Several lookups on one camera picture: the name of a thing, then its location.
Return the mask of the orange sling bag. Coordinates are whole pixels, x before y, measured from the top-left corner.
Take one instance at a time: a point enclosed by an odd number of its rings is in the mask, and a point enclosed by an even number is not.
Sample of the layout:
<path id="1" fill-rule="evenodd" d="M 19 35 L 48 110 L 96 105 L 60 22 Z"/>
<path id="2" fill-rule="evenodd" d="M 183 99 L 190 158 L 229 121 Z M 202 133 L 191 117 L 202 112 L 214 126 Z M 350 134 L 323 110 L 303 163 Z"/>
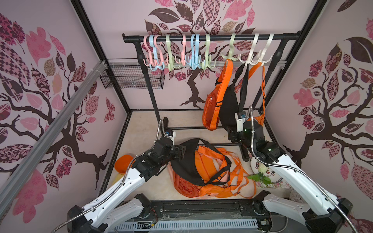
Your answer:
<path id="1" fill-rule="evenodd" d="M 237 96 L 238 103 L 240 102 L 240 93 L 241 89 L 244 86 L 243 85 L 243 79 L 245 77 L 246 69 L 249 68 L 249 70 L 253 66 L 247 66 L 243 67 L 242 74 L 240 75 L 239 79 L 237 80 L 237 83 L 235 84 L 234 91 Z M 255 71 L 255 73 L 252 75 L 252 77 L 248 80 L 247 83 L 247 95 L 245 100 L 244 108 L 249 108 L 251 105 L 253 108 L 256 107 L 257 103 L 261 101 L 261 99 L 256 100 L 256 96 L 259 93 L 259 96 L 261 96 L 261 83 L 262 83 L 262 66 L 259 66 L 258 69 Z"/>

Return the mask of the black sling bag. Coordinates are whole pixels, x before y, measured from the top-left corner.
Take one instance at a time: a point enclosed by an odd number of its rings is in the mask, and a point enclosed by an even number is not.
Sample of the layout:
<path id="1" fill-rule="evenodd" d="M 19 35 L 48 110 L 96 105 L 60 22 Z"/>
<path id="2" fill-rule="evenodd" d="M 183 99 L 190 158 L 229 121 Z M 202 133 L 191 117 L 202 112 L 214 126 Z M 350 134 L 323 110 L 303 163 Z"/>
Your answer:
<path id="1" fill-rule="evenodd" d="M 239 77 L 242 75 L 244 68 L 246 68 L 246 72 L 242 79 L 240 103 L 238 103 L 235 85 Z M 237 120 L 235 118 L 235 113 L 243 111 L 247 96 L 248 76 L 249 68 L 245 65 L 241 65 L 235 73 L 235 78 L 233 79 L 232 84 L 227 88 L 224 94 L 219 117 L 222 126 L 227 131 L 237 132 Z"/>

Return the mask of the orange zip waist bag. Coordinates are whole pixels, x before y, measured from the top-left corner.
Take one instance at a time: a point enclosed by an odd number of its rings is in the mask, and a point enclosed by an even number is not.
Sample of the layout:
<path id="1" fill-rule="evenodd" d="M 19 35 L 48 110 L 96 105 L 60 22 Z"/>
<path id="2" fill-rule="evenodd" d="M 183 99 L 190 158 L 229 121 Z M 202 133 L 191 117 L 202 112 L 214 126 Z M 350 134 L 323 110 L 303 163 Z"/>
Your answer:
<path id="1" fill-rule="evenodd" d="M 233 61 L 227 59 L 224 63 L 219 78 L 216 80 L 214 90 L 207 96 L 202 122 L 203 125 L 210 131 L 216 130 L 219 124 L 220 108 L 233 73 L 233 68 Z"/>

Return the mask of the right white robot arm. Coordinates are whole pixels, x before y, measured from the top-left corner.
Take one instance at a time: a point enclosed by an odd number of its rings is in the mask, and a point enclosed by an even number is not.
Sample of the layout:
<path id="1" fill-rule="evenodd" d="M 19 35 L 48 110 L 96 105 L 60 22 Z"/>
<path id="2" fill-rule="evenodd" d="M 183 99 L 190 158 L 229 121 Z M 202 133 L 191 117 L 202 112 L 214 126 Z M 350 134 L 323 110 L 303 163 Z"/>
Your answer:
<path id="1" fill-rule="evenodd" d="M 305 203 L 297 203 L 268 194 L 262 201 L 266 210 L 305 225 L 311 233 L 336 233 L 345 223 L 353 232 L 357 232 L 348 217 L 353 208 L 352 203 L 346 198 L 339 199 L 324 189 L 298 167 L 278 144 L 267 141 L 263 127 L 254 119 L 252 108 L 245 112 L 242 107 L 239 107 L 235 113 L 235 121 L 238 142 L 259 163 L 273 170 L 289 183 L 305 201 Z"/>

